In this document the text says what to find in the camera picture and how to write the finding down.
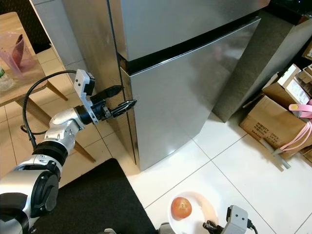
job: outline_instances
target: white plate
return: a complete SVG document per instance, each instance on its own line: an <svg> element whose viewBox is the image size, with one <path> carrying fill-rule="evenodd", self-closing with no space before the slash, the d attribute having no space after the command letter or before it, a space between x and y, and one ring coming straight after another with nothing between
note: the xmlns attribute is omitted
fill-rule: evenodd
<svg viewBox="0 0 312 234"><path fill-rule="evenodd" d="M187 218L175 219L171 213L171 204L177 197L184 197L192 205L192 213ZM182 192L174 196L168 204L168 220L176 234L208 234L203 228L207 220L219 224L217 215L212 204L201 194L196 192Z"/></svg>

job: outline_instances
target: tile grout line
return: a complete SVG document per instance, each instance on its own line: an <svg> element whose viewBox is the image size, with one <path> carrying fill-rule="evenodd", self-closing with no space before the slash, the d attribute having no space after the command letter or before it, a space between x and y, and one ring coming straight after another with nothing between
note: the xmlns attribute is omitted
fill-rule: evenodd
<svg viewBox="0 0 312 234"><path fill-rule="evenodd" d="M34 6L38 6L38 5L41 5L41 4L44 4L47 2L51 2L51 1L55 1L55 0L48 0L48 1L40 2L40 3L34 4Z"/></svg>
<svg viewBox="0 0 312 234"><path fill-rule="evenodd" d="M108 150L109 154L111 155L111 158L113 158L113 155L112 155L112 153L109 151L109 149L108 149L108 147L107 147L107 145L106 145L106 143L105 143L104 139L102 138L101 140L103 141L103 143L104 143L105 147L107 148L107 150Z"/></svg>
<svg viewBox="0 0 312 234"><path fill-rule="evenodd" d="M112 158L114 158L113 157L113 154L111 153L111 151L109 150L109 148L108 148L108 146L107 146L107 144L105 143L105 141L104 141L104 139L102 138L102 140L103 140L103 142L104 142L104 145L106 146L106 148L107 148L107 150L108 150L108 152L111 154L111 157Z"/></svg>
<svg viewBox="0 0 312 234"><path fill-rule="evenodd" d="M112 155L111 151L108 149L108 146L106 145L106 143L105 143L105 141L104 141L104 138L102 137L102 135L101 135L101 133L99 132L99 130L98 130L98 128L96 127L96 125L94 125L94 126L95 126L95 128L96 128L98 134L100 135L100 137L101 137L101 139L102 139L102 141L103 141L105 147L107 148L109 154L111 155L111 158L113 158L113 155Z"/></svg>
<svg viewBox="0 0 312 234"><path fill-rule="evenodd" d="M94 142L92 142L92 143L90 143L90 144L84 146L83 149L86 148L86 147L88 147L88 146L90 146L90 145L92 145L92 144L94 144L94 143L96 143L96 142L98 142L99 140L102 140L102 138L97 139L96 141L94 141Z"/></svg>
<svg viewBox="0 0 312 234"><path fill-rule="evenodd" d="M236 142L234 142L232 145L234 145L235 143L237 143L239 140L241 140L243 137L245 137L247 135L247 133L242 136L240 139L238 139ZM206 153L203 151L203 149L195 142L195 144L200 148L200 150L206 155ZM175 186L173 186L170 190L172 190L173 188L175 188L177 185L179 185L180 183L182 183L184 180L186 180L188 177L190 177L192 174L194 174L195 172L197 172L199 169L201 169L203 166L205 166L207 163L209 163L210 161L212 161L215 157L213 157L212 159L209 158L208 155L206 155L207 158L209 159L208 162L206 162L204 165L202 165L201 167L199 167L197 170L195 170L193 173L191 173L190 175L188 175L186 178L184 178L183 180L181 180L178 184L176 184ZM159 198L157 198L155 201L153 201L152 203L150 203L148 206L146 206L144 209L148 208L150 205L152 205L153 203L155 203L157 200L159 200L162 196L164 196L166 193L168 193L170 190L168 190L167 192L165 192L164 194L162 194Z"/></svg>
<svg viewBox="0 0 312 234"><path fill-rule="evenodd" d="M299 231L299 229L303 226L303 224L304 224L305 222L307 222L307 220L310 218L311 215L312 215L312 213L306 218L306 220L304 220L304 222L300 225L300 227L297 229L297 231Z"/></svg>
<svg viewBox="0 0 312 234"><path fill-rule="evenodd" d="M173 186L171 189L169 189L168 191L166 191L165 193L163 193L161 196L159 196L155 201L153 201L152 203L150 203L148 206L144 207L144 209L148 208L149 206L151 206L152 204L154 204L156 201L158 201L160 198L162 198L165 194L167 194L168 192L170 192L172 189L174 189L176 186L178 186L180 183L182 183L183 181L185 181L188 177L190 177L191 175L193 175L195 172L197 172L199 169L201 169L202 167L206 166L209 162L211 162L212 160L209 159L208 162L206 162L205 164L203 164L202 166L200 166L199 168L197 168L194 172L192 172L191 174L189 174L187 177L185 177L183 180L181 180L178 184L176 184L175 186Z"/></svg>
<svg viewBox="0 0 312 234"><path fill-rule="evenodd" d="M55 57L55 58L53 58L53 59L50 59L50 60L47 60L47 61L45 61L45 62L43 62L43 63L40 63L40 65L42 66L43 64L45 64L45 63L47 63L47 62L51 62L52 60L55 60L55 59L58 59L57 57Z"/></svg>
<svg viewBox="0 0 312 234"><path fill-rule="evenodd" d="M72 92L72 93L69 93L69 94L67 94L67 95L65 95L65 96L67 97L67 96L69 96L69 95L71 95L71 94L73 94L73 93L75 93L75 91L74 91L74 92ZM49 101L49 102L43 103L43 104L39 105L39 107L41 108L43 105L48 104L48 103L51 103L51 102L56 101L56 100L59 100L59 99L61 99L61 98L60 98L60 97L58 97L57 99L54 99L54 100L52 100L52 101ZM15 118L15 117L17 117L17 116L13 116L13 117L8 118L8 117L7 117L7 114L6 114L6 118L7 118L7 120L12 119L12 118Z"/></svg>
<svg viewBox="0 0 312 234"><path fill-rule="evenodd" d="M276 234L273 228L267 223L267 221L261 216L261 214L253 207L253 205L246 199L246 197L238 190L238 188L229 180L229 178L221 171L221 169L212 161L212 163L219 169L219 171L224 175L224 177L234 186L234 188L242 195L242 197L247 201L247 203L256 211L256 213L262 218L262 220L271 228L271 230Z"/></svg>
<svg viewBox="0 0 312 234"><path fill-rule="evenodd" d="M18 162L17 162L17 160L16 160L16 155L15 155L15 150L14 150L14 145L13 145L13 140L12 140L10 125L9 125L9 120L8 120L8 116L7 116L7 114L6 114L5 105L4 105L4 110L5 110L6 121L7 121L8 128L9 128L9 134L10 134L11 144L12 144L12 148L13 148L14 158L15 158L15 162L16 162L16 165L17 165Z"/></svg>
<svg viewBox="0 0 312 234"><path fill-rule="evenodd" d="M113 134L113 133L115 133L115 132L112 132L112 133L110 133L110 134L108 134L108 135L106 135L106 136L102 137L102 139L104 140L104 138L106 138L106 137L110 136L110 135L111 135L111 134Z"/></svg>
<svg viewBox="0 0 312 234"><path fill-rule="evenodd" d="M226 151L227 149L229 149L232 145L234 145L235 143L237 143L238 141L240 141L242 138L244 138L248 133L246 133L244 136L242 136L240 139L238 139L237 141L235 141L233 144L231 144L229 147L225 148L223 151L221 151L219 154L217 154L216 156L214 156L213 158L210 158L206 153L205 151L200 147L200 145L198 145L196 143L196 141L194 141L194 139L192 139L195 144L201 149L201 151L210 159L210 160L213 160L215 159L217 156L219 156L220 154L222 154L224 151Z"/></svg>
<svg viewBox="0 0 312 234"><path fill-rule="evenodd" d="M74 64L74 63L78 63L78 62L81 62L81 61L84 61L84 58L82 58L81 60L79 60L79 61L76 61L76 62L71 62L71 63L68 63L68 64L63 64L64 65L64 67L65 66L69 66L69 65L72 65L72 64Z"/></svg>

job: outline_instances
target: stainless steel refrigerator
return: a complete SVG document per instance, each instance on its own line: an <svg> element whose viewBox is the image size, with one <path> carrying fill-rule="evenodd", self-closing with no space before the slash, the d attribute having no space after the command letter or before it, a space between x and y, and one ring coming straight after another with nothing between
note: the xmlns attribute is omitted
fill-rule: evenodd
<svg viewBox="0 0 312 234"><path fill-rule="evenodd" d="M141 170L200 132L269 1L63 0L97 90L138 100L110 124Z"/></svg>

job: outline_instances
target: freezer door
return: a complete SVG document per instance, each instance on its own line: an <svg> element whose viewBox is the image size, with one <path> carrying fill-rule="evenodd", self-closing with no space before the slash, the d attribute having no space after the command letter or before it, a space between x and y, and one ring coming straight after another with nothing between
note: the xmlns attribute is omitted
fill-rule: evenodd
<svg viewBox="0 0 312 234"><path fill-rule="evenodd" d="M117 50L127 61L239 19L270 0L110 0Z"/></svg>
<svg viewBox="0 0 312 234"><path fill-rule="evenodd" d="M141 170L200 132L259 21L135 75L122 70L124 84L131 86L125 90L138 100L130 126L136 126Z"/></svg>

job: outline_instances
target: tomato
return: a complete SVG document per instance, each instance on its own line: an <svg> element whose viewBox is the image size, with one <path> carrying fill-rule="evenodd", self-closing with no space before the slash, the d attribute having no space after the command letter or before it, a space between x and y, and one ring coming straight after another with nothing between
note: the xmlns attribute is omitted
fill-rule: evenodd
<svg viewBox="0 0 312 234"><path fill-rule="evenodd" d="M190 216L192 212L192 205L188 199L183 197L177 197L171 204L171 212L174 217L186 218Z"/></svg>

